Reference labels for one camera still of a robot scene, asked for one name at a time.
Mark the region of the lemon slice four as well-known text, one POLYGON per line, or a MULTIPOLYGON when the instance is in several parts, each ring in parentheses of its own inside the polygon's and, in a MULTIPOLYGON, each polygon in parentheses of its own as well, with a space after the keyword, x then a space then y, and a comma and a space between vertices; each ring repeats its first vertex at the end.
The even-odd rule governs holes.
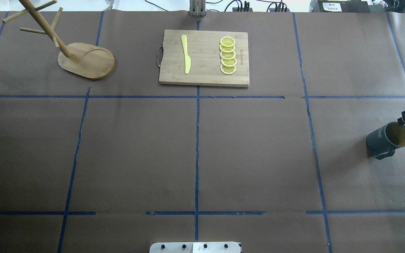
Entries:
POLYGON ((233 59, 221 58, 220 62, 222 64, 222 66, 224 66, 224 67, 235 67, 237 64, 237 59, 236 58, 233 58, 233 59))

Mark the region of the lemon slice three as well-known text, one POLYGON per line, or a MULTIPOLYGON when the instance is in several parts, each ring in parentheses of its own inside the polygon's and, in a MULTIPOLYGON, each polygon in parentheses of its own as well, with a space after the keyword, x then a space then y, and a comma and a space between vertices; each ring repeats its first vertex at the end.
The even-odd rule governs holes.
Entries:
POLYGON ((235 51, 232 52, 223 52, 220 51, 220 58, 224 60, 232 60, 236 58, 236 53, 235 51))

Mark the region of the lemon slice two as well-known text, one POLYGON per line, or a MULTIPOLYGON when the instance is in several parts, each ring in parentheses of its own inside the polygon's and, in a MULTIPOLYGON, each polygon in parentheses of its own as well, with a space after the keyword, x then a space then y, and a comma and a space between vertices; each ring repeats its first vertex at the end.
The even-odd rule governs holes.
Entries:
POLYGON ((219 50, 220 50, 220 52, 224 52, 224 53, 232 53, 232 52, 235 52, 235 46, 225 47, 223 45, 219 45, 219 50))

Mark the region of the white mounting pillar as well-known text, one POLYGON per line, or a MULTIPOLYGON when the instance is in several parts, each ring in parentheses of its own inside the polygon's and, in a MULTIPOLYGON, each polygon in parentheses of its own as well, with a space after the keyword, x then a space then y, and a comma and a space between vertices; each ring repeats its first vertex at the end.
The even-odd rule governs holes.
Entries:
POLYGON ((220 242, 157 242, 149 249, 150 253, 241 253, 241 243, 220 242))

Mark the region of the black box with label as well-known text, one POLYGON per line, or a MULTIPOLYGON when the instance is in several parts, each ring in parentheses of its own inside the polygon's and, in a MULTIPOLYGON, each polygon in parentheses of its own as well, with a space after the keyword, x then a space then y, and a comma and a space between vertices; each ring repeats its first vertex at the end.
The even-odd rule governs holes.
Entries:
POLYGON ((370 13, 367 1, 360 0, 315 0, 311 12, 370 13))

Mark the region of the wooden cup rack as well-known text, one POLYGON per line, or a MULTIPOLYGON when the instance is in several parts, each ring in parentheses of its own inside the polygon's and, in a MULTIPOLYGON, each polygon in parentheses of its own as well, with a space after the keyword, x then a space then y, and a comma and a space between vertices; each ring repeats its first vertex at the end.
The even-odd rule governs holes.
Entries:
POLYGON ((40 13, 40 10, 56 4, 56 0, 50 0, 37 7, 30 0, 21 0, 20 3, 24 9, 2 19, 2 23, 9 23, 29 13, 41 29, 35 30, 21 27, 20 30, 47 35, 54 43, 55 48, 60 51, 58 64, 62 69, 90 80, 105 78, 114 70, 115 57, 108 49, 83 42, 74 42, 66 45, 61 40, 55 32, 55 27, 61 17, 63 8, 59 8, 51 24, 40 13))

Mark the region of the bamboo cutting board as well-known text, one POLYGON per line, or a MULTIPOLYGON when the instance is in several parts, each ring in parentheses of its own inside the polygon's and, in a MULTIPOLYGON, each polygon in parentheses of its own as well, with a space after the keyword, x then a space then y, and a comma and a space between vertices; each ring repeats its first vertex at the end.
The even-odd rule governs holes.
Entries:
POLYGON ((211 85, 224 87, 248 87, 249 35, 246 32, 165 30, 163 58, 159 73, 160 84, 211 85), (191 69, 185 74, 181 35, 188 37, 188 54, 191 69), (220 39, 225 36, 236 40, 236 71, 231 75, 220 71, 220 39))

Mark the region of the yellow plastic knife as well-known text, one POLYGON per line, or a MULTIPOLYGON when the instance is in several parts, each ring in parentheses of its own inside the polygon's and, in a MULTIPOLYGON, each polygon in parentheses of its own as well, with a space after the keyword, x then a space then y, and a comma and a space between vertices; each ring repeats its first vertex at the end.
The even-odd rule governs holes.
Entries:
POLYGON ((181 44, 184 54, 185 74, 189 74, 191 69, 191 57, 188 54, 188 37, 187 35, 181 35, 181 44))

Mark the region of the dark blue mug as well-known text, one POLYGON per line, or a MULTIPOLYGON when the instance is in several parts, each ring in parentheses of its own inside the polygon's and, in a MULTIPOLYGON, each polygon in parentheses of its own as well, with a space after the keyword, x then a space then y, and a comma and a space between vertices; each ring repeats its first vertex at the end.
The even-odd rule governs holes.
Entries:
POLYGON ((365 143, 367 148, 373 151, 375 159, 391 157, 396 149, 405 147, 405 125, 389 122, 368 134, 365 143))

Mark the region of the aluminium frame post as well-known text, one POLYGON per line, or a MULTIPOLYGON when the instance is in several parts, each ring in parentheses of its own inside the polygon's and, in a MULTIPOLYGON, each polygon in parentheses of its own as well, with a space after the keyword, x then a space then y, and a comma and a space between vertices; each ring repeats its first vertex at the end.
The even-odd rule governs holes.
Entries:
POLYGON ((206 0, 190 0, 189 15, 193 17, 203 17, 207 14, 206 0))

